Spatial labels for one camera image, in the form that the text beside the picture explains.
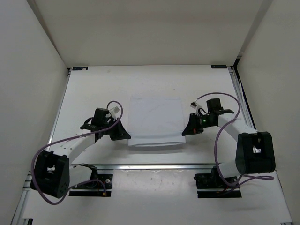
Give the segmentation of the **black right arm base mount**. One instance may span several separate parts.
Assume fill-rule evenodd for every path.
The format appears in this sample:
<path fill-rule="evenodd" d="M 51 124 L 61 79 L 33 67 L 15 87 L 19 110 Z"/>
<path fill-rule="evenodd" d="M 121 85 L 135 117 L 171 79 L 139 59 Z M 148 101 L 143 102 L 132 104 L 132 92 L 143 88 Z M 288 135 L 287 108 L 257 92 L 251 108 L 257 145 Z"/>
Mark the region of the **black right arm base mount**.
<path fill-rule="evenodd" d="M 196 173 L 194 176 L 198 199 L 241 198 L 241 191 L 236 185 L 229 187 L 220 178 L 216 168 L 210 173 Z"/>

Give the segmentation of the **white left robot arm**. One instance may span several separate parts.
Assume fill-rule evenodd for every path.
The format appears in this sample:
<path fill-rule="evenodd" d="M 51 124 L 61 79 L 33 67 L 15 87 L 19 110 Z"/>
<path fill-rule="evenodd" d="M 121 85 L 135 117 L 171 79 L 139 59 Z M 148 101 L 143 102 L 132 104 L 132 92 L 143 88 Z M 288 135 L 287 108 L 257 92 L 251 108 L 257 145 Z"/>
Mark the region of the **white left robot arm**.
<path fill-rule="evenodd" d="M 79 133 L 55 142 L 58 149 L 42 149 L 36 153 L 31 163 L 31 189 L 38 191 L 43 198 L 49 195 L 64 199 L 71 188 L 104 187 L 105 182 L 99 179 L 95 166 L 72 163 L 105 135 L 113 141 L 131 138 L 117 114 L 123 114 L 121 106 L 97 108 L 94 116 L 80 126 Z"/>

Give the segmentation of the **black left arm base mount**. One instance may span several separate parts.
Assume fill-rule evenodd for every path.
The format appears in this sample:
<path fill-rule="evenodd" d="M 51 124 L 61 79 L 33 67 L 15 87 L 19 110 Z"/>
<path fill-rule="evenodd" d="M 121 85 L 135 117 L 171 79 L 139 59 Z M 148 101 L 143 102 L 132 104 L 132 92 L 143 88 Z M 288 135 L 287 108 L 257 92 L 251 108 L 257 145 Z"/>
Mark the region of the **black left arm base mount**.
<path fill-rule="evenodd" d="M 112 184 L 113 174 L 100 173 L 94 165 L 71 166 L 69 196 L 111 197 Z"/>

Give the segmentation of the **white fabric skirt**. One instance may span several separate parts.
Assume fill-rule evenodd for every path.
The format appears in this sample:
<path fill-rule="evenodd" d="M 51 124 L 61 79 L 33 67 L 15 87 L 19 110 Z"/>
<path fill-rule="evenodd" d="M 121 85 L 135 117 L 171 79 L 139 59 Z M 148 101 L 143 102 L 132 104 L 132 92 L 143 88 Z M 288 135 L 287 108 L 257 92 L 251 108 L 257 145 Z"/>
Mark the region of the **white fabric skirt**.
<path fill-rule="evenodd" d="M 132 96 L 129 103 L 127 132 L 129 147 L 182 145 L 185 128 L 180 97 Z"/>

